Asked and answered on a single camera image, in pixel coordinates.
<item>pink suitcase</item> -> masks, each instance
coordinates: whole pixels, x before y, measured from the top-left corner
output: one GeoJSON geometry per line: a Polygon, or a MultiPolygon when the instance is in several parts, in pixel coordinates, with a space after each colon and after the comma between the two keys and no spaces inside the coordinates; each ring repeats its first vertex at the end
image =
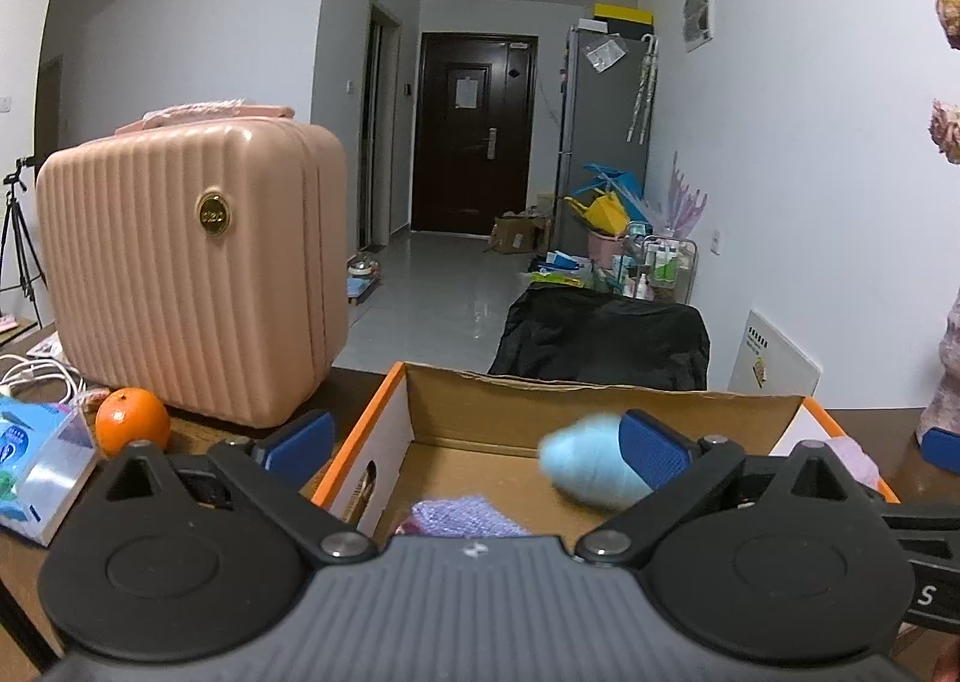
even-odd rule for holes
{"type": "Polygon", "coordinates": [[[43,260],[83,375],[251,427],[323,381],[347,340],[347,172],[292,116],[171,108],[46,161],[43,260]]]}

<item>refrigerator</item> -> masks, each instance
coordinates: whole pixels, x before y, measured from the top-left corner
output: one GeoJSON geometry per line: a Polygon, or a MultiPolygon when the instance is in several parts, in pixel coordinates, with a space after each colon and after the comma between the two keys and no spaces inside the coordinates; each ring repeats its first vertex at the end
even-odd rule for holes
{"type": "Polygon", "coordinates": [[[632,172],[637,184],[643,186],[650,151],[649,119],[644,142],[638,141],[642,107],[634,138],[627,142],[648,43],[616,37],[616,44],[626,50],[626,55],[605,71],[597,71],[584,51],[603,43],[606,37],[601,32],[574,28],[568,38],[550,247],[575,256],[587,255],[587,228],[573,216],[563,198],[586,186],[594,177],[593,172],[584,170],[584,165],[594,162],[632,172]]]}

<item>gold oval logo badge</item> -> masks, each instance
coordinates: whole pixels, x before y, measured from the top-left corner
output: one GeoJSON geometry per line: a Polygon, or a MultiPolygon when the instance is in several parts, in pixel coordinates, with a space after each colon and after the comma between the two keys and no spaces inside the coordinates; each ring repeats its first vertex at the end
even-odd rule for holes
{"type": "Polygon", "coordinates": [[[227,201],[218,194],[204,195],[198,208],[200,226],[210,235],[222,235],[230,226],[230,210],[227,201]]]}

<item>orange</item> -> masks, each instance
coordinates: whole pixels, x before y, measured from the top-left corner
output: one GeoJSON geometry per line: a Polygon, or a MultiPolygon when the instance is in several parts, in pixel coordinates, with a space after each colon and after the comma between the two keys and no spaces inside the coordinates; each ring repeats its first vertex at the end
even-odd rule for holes
{"type": "Polygon", "coordinates": [[[95,430],[107,457],[114,457],[131,441],[152,441],[162,449],[170,440],[170,415],[151,391],[126,387],[104,400],[95,430]]]}

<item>yellow bag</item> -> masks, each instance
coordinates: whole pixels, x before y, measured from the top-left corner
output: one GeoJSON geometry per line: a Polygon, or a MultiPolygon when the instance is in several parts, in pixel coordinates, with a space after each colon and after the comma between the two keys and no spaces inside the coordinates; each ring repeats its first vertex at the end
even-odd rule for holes
{"type": "Polygon", "coordinates": [[[600,196],[589,205],[584,205],[572,196],[565,196],[563,199],[574,213],[587,221],[589,226],[613,237],[622,235],[630,219],[627,217],[627,211],[623,209],[620,198],[616,196],[616,192],[604,194],[599,189],[594,191],[600,196]]]}

